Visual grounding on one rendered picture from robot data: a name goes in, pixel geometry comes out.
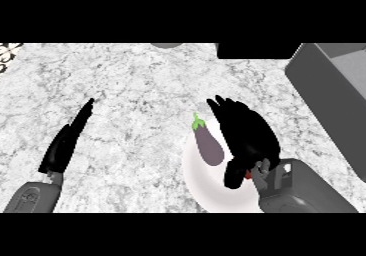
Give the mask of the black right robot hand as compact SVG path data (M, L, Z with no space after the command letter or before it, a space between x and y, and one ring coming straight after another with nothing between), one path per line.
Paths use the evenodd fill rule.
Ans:
M233 156L225 166L224 186L237 189L258 162L267 160L268 170L279 165L280 145L264 118L242 102L215 96L206 103Z

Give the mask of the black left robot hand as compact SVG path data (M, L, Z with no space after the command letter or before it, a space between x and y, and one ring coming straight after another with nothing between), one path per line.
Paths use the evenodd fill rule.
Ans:
M84 130L87 120L93 114L94 99L90 99L84 104L70 124L66 124L48 145L38 172L47 174L48 172L63 173L67 167L70 157L75 150L79 134Z

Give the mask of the purple eggplant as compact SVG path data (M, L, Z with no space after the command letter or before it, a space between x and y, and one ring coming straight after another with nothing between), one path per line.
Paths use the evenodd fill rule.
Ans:
M224 160L222 147L211 135L205 121L193 113L191 130L194 134L196 146L203 162L209 166L217 166Z

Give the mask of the white plate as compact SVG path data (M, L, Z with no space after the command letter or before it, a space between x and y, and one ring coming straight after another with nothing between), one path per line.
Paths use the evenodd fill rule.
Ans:
M188 192L200 207L211 213L261 213L258 207L259 196L252 180L245 179L240 188L236 190L225 188L222 185L222 175L231 154L217 120L211 119L205 124L212 137L222 147L224 160L217 166L209 166L205 163L196 146L194 133L190 133L181 159L183 177Z

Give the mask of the grey cardboard box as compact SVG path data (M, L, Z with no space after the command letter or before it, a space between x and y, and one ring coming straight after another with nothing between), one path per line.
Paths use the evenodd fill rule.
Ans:
M366 43L302 43L284 75L366 183Z

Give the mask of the black appliance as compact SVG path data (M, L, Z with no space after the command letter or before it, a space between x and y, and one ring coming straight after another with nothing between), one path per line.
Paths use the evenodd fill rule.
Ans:
M217 43L220 59L289 59L299 43Z

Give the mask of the black and white patterned mat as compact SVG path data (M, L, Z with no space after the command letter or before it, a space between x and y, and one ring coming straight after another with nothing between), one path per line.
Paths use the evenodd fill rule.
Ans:
M22 43L0 43L0 77L14 59Z

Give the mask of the grey round object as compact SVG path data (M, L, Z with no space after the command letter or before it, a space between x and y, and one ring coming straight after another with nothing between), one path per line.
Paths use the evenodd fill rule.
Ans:
M160 49L171 49L178 47L183 43L150 43L150 44Z

